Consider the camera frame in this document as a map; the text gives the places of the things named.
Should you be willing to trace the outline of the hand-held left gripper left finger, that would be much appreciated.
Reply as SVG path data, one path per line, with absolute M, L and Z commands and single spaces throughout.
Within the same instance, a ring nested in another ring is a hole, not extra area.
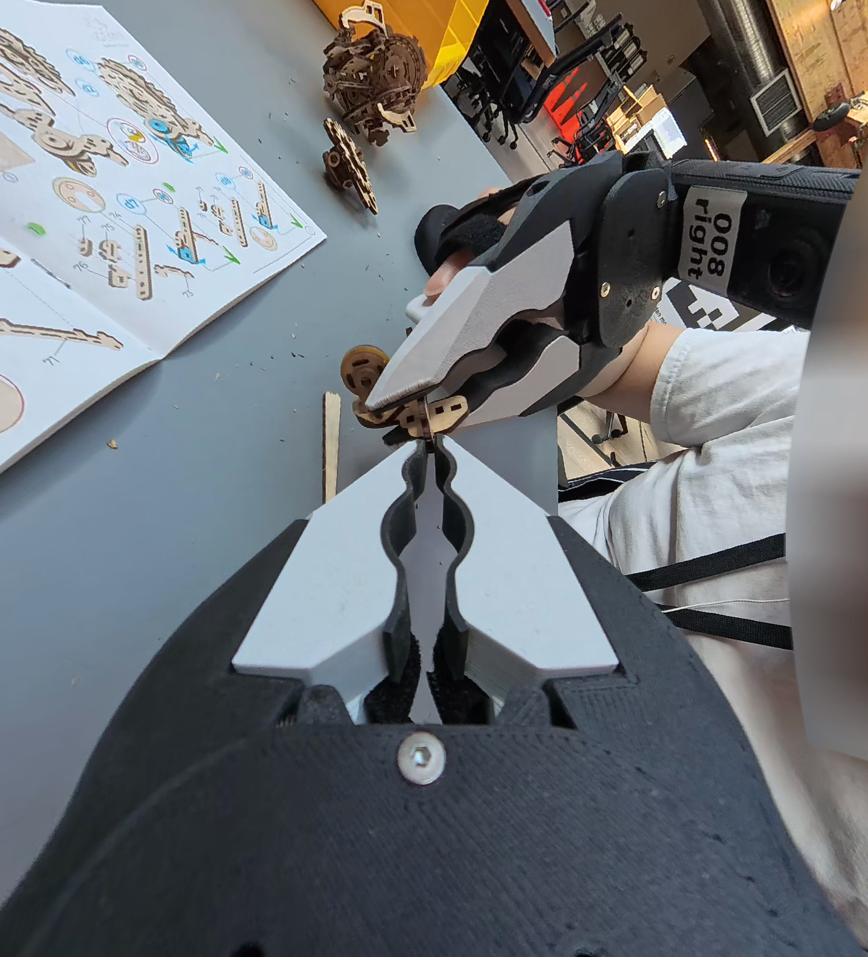
M 304 522 L 235 653 L 245 675 L 326 685 L 356 724 L 409 720 L 420 681 L 402 552 L 428 448 L 409 442 Z

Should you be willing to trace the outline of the person's right hand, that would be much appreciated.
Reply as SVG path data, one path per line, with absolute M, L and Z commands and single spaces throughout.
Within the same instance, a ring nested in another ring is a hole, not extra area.
M 499 186 L 492 186 L 483 190 L 477 197 L 478 200 L 490 197 L 500 192 Z M 514 209 L 507 209 L 499 216 L 497 222 L 503 224 L 503 228 L 510 224 Z M 474 250 L 463 248 L 454 251 L 428 279 L 425 286 L 424 295 L 426 305 L 431 305 L 448 288 L 454 277 L 466 267 L 479 254 Z

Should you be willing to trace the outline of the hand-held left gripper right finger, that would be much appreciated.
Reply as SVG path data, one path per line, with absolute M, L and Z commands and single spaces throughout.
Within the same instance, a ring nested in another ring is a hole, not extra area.
M 513 691 L 605 676 L 618 657 L 552 518 L 453 439 L 437 440 L 441 531 L 455 549 L 434 647 L 443 724 L 490 724 Z

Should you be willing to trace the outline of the grey vent grille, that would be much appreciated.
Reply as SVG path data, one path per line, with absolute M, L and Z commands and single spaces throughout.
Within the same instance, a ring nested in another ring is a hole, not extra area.
M 750 98 L 751 108 L 764 136 L 769 137 L 802 112 L 799 92 L 790 70 L 770 78 Z

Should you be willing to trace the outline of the person's white shirt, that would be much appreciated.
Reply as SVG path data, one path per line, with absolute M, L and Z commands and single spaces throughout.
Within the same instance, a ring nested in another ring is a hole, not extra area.
M 652 466 L 560 517 L 624 573 L 661 568 L 782 532 L 789 444 L 751 456 L 731 440 Z M 868 762 L 812 748 L 790 652 L 691 637 L 736 712 L 800 854 L 868 950 Z

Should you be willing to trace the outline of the round wooden gear part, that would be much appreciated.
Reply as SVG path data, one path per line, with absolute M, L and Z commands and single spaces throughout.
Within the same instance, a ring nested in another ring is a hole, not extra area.
M 361 205 L 373 215 L 379 213 L 365 159 L 348 131 L 335 119 L 326 118 L 323 128 L 331 148 L 322 154 L 325 175 L 338 190 L 352 189 Z

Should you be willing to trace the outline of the open instruction booklet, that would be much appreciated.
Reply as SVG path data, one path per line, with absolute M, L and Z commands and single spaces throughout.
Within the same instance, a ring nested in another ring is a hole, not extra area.
M 325 237 L 104 6 L 0 2 L 0 473 Z

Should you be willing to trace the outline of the dark wooden gear model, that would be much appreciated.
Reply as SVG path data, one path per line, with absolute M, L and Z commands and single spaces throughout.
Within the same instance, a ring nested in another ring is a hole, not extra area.
M 415 36 L 394 31 L 379 2 L 345 8 L 324 48 L 324 91 L 342 119 L 382 148 L 390 129 L 414 133 L 414 109 L 427 79 L 426 55 Z

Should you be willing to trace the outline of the small wooden model bracket assembly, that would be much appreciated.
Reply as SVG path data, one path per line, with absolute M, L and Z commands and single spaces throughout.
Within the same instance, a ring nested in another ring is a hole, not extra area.
M 462 395 L 431 402 L 420 398 L 384 412 L 368 410 L 366 400 L 388 363 L 389 357 L 370 344 L 348 350 L 340 363 L 343 384 L 355 396 L 353 412 L 357 420 L 366 428 L 395 430 L 394 439 L 387 443 L 399 444 L 408 439 L 432 442 L 434 437 L 453 431 L 468 416 L 467 400 Z

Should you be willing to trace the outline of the yellow plastic bin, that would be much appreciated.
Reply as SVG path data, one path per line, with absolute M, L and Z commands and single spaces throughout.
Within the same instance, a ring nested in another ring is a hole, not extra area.
M 336 27 L 340 13 L 349 6 L 363 2 L 317 2 L 324 13 L 336 13 Z M 474 39 L 487 2 L 395 2 L 388 8 L 379 2 L 387 24 L 396 32 L 415 36 L 427 60 L 428 75 L 422 89 L 436 80 L 445 79 L 464 60 Z

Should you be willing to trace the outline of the person's right forearm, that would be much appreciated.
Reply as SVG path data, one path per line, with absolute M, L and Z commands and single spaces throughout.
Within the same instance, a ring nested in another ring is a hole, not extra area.
M 722 332 L 650 321 L 580 395 L 691 448 L 796 412 L 810 334 Z

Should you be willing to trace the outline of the silver ventilation duct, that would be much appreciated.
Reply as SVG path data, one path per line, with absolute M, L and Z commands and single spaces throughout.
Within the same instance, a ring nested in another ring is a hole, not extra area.
M 763 1 L 699 1 L 739 95 L 751 97 L 782 71 L 775 28 Z

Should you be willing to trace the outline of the thin wooden stick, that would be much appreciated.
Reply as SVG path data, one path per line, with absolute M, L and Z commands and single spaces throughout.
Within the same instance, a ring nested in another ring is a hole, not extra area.
M 322 399 L 322 502 L 337 494 L 340 454 L 341 397 L 326 391 Z

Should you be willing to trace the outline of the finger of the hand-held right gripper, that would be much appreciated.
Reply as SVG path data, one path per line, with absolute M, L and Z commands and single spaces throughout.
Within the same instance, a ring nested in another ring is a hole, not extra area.
M 560 329 L 564 290 L 575 255 L 572 225 L 557 224 L 532 245 L 501 263 L 509 242 L 462 269 L 431 305 L 417 298 L 408 312 L 413 334 L 399 347 L 366 400 L 368 410 L 447 397 L 472 373 L 493 365 L 492 346 L 504 329 Z M 541 399 L 531 413 L 558 406 L 579 392 L 579 371 Z
M 504 329 L 497 361 L 477 370 L 447 397 L 462 395 L 469 414 L 453 431 L 530 414 L 580 369 L 580 347 L 560 329 Z

